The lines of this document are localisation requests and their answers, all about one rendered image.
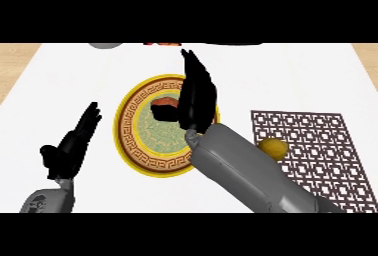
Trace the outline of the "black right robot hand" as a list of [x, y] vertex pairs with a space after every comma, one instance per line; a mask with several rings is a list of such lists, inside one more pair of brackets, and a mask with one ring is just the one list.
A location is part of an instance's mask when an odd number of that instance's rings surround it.
[[215, 115], [217, 89], [209, 73], [192, 50], [181, 51], [184, 73], [178, 106], [156, 106], [150, 111], [156, 121], [177, 122], [183, 130], [193, 129], [204, 134]]

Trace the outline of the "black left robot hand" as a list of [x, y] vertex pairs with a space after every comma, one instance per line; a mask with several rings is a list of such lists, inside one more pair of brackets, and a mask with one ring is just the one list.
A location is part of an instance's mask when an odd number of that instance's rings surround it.
[[102, 119], [97, 103], [91, 102], [71, 130], [57, 146], [44, 145], [40, 148], [43, 165], [48, 169], [50, 180], [72, 179], [78, 174], [88, 143]]

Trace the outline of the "orange-brown sweet potato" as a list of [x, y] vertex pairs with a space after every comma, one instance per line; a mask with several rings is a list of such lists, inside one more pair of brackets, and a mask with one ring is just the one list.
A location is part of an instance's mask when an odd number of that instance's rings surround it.
[[178, 100], [173, 97], [161, 97], [161, 98], [153, 99], [150, 104], [156, 105], [156, 106], [168, 105], [168, 106], [177, 107]]

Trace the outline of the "yellow ornate patterned plate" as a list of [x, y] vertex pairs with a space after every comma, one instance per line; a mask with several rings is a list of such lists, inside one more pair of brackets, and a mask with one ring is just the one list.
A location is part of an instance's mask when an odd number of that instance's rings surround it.
[[164, 74], [150, 77], [130, 90], [119, 103], [112, 125], [118, 154], [142, 174], [167, 178], [192, 168], [192, 150], [184, 142], [184, 130], [177, 122], [153, 119], [152, 102], [178, 99], [184, 76]]

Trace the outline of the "brown lattice placemat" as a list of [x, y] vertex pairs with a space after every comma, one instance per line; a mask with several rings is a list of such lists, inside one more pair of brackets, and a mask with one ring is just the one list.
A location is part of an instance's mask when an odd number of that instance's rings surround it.
[[288, 144], [279, 165], [291, 180], [348, 213], [378, 213], [342, 115], [252, 110], [251, 122], [255, 143], [277, 138]]

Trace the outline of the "yellow round fruit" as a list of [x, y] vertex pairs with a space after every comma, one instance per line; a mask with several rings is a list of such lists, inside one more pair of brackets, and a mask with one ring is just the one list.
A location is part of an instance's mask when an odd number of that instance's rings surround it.
[[288, 153], [288, 144], [276, 138], [264, 138], [258, 142], [258, 149], [276, 160], [280, 161]]

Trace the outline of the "grey rounded object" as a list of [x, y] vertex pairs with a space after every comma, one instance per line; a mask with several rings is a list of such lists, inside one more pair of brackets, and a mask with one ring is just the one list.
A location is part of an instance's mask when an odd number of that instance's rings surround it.
[[118, 47], [122, 43], [88, 43], [96, 49], [112, 49]]

